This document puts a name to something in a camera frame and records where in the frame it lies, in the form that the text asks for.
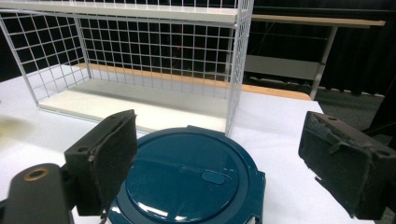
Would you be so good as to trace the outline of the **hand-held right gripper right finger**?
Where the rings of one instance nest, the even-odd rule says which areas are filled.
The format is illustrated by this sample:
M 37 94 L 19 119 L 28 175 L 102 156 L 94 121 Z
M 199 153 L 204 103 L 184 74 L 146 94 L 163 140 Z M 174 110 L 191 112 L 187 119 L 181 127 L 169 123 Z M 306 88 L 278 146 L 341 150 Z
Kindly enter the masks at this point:
M 306 113 L 298 155 L 351 217 L 396 217 L 396 150 L 331 116 Z

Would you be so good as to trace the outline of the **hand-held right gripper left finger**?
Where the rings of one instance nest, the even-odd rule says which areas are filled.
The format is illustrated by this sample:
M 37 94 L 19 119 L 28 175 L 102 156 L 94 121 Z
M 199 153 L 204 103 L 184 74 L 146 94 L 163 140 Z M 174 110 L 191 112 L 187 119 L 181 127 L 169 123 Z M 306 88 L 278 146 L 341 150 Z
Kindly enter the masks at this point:
M 137 152 L 135 112 L 110 115 L 64 153 L 66 189 L 81 216 L 107 212 Z

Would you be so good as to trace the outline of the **dark blue round lidded container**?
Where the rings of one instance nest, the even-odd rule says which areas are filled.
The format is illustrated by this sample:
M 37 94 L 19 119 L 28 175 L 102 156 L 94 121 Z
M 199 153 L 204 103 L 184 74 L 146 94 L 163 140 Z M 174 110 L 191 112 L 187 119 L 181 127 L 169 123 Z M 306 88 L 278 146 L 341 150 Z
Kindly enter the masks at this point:
M 265 173 L 224 133 L 149 133 L 106 224 L 262 224 Z

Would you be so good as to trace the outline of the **wooden top background table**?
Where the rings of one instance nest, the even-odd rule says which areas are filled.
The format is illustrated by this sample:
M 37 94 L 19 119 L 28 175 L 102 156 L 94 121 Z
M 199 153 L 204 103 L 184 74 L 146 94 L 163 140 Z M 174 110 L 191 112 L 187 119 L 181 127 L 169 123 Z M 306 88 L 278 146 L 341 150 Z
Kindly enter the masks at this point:
M 360 20 L 360 19 L 336 19 L 303 16 L 279 16 L 258 15 L 252 16 L 254 21 L 270 23 L 287 23 L 299 25 L 316 25 L 330 27 L 329 37 L 326 39 L 326 47 L 318 63 L 248 55 L 245 71 L 250 73 L 265 74 L 277 77 L 299 78 L 312 82 L 309 97 L 314 100 L 320 81 L 322 79 L 326 63 L 331 52 L 332 43 L 339 28 L 370 29 L 371 27 L 382 27 L 385 21 Z

